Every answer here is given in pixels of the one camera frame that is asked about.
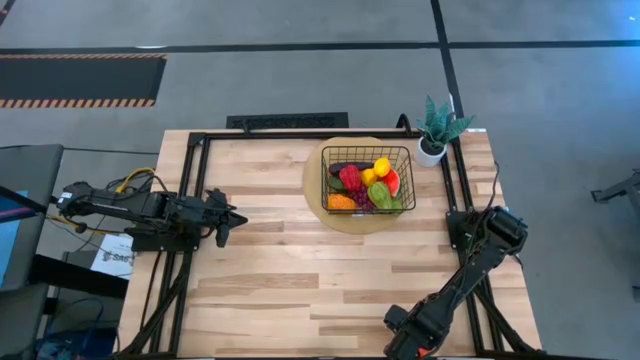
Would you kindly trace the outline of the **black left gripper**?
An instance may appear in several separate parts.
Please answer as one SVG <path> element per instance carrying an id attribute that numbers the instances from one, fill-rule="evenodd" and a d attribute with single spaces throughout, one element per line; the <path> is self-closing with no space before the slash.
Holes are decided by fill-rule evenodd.
<path id="1" fill-rule="evenodd" d="M 236 208 L 226 202 L 209 196 L 205 201 L 198 197 L 186 197 L 184 200 L 184 221 L 187 224 L 207 228 L 211 235 L 216 228 L 216 246 L 224 248 L 227 244 L 230 228 L 242 226 L 248 219 L 235 212 Z"/>

